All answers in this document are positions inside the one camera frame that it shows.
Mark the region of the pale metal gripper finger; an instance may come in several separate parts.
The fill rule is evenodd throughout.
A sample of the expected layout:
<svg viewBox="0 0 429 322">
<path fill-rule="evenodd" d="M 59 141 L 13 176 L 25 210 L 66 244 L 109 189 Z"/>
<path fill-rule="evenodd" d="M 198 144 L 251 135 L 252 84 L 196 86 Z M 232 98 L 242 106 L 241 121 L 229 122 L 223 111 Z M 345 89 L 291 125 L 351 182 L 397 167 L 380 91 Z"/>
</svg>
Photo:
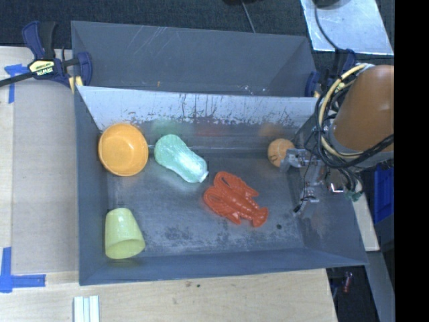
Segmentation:
<svg viewBox="0 0 429 322">
<path fill-rule="evenodd" d="M 314 186 L 304 188 L 300 193 L 298 203 L 294 208 L 294 216 L 301 219 L 310 218 L 315 212 L 319 202 L 320 199 Z"/>
<path fill-rule="evenodd" d="M 280 162 L 280 170 L 287 172 L 290 168 L 303 168 L 307 166 L 307 151 L 297 148 L 289 148 Z"/>
</svg>

